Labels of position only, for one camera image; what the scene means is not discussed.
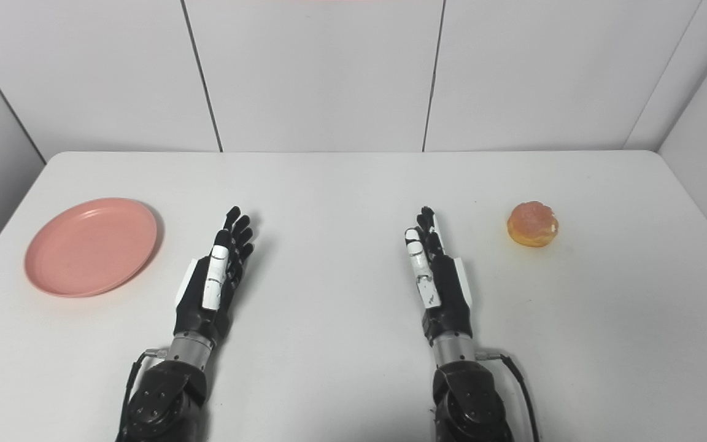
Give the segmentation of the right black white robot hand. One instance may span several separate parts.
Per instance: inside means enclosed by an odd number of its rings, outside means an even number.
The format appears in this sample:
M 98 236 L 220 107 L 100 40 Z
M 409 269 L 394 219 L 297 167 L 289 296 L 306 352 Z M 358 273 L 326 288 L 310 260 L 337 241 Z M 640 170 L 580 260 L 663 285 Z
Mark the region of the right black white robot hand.
M 462 260 L 446 254 L 435 211 L 421 208 L 416 225 L 404 232 L 405 249 L 422 300 L 422 330 L 433 346 L 441 336 L 472 338 L 468 277 Z

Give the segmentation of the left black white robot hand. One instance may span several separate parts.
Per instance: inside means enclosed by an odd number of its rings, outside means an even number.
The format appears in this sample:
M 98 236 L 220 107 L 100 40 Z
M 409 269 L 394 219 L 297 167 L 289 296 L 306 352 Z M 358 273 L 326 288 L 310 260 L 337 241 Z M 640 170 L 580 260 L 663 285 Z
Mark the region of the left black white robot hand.
M 191 261 L 179 290 L 175 335 L 197 335 L 213 346 L 224 341 L 231 327 L 234 293 L 253 252 L 251 223 L 250 216 L 233 206 L 210 252 Z

